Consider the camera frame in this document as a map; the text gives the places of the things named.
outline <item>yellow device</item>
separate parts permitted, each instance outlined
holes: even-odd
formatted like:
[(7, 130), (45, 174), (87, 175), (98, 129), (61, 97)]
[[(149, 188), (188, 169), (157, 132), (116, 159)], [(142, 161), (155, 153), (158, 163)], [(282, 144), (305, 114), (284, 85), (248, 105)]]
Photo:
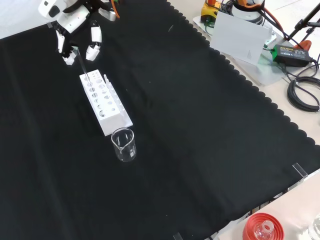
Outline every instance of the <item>yellow device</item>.
[(201, 9), (201, 22), (214, 23), (217, 19), (217, 14), (220, 9), (221, 3), (216, 0), (205, 0)]

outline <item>clear plastic clip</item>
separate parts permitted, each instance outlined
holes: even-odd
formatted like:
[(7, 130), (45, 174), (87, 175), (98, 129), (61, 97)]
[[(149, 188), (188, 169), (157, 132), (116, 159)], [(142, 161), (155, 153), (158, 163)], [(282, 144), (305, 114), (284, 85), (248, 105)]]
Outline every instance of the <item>clear plastic clip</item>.
[(173, 235), (173, 238), (174, 238), (174, 240), (184, 240), (179, 232), (177, 234)]
[(308, 177), (308, 173), (306, 173), (306, 171), (299, 165), (299, 163), (296, 162), (292, 165), (292, 167), (301, 175), (301, 180), (304, 180), (306, 177)]

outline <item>robot finger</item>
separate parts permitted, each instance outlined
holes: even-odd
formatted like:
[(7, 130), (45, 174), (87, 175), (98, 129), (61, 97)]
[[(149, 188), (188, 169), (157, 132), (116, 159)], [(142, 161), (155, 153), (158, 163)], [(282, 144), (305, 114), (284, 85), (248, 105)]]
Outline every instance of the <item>robot finger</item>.
[(68, 50), (63, 52), (61, 54), (63, 60), (67, 65), (72, 65), (75, 62), (75, 58), (77, 57), (77, 54), (75, 52), (75, 45), (71, 45), (70, 43), (68, 44)]
[(101, 16), (105, 17), (111, 22), (114, 22), (117, 18), (116, 13), (111, 9), (110, 11), (104, 10), (102, 8), (99, 9), (99, 13)]
[(89, 61), (94, 61), (100, 52), (102, 43), (101, 28), (97, 21), (91, 22), (91, 41), (92, 44), (88, 46), (85, 58)]

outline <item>black cloth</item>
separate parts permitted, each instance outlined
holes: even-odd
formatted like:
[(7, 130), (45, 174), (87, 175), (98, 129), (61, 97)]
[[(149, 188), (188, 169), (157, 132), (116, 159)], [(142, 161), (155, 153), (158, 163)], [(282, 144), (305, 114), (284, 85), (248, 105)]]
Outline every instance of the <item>black cloth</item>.
[[(93, 16), (87, 70), (112, 82), (137, 157), (120, 162), (46, 25), (0, 41), (0, 236), (207, 238), (320, 168), (320, 149), (163, 0)], [(81, 53), (90, 29), (75, 37)]]

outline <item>test tube rack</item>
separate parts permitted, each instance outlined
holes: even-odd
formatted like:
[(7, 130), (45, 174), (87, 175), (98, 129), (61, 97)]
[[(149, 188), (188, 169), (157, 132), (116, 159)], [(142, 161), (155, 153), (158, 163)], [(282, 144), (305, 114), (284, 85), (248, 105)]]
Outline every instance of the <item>test tube rack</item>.
[(105, 136), (133, 125), (111, 82), (99, 70), (80, 75), (85, 94)]

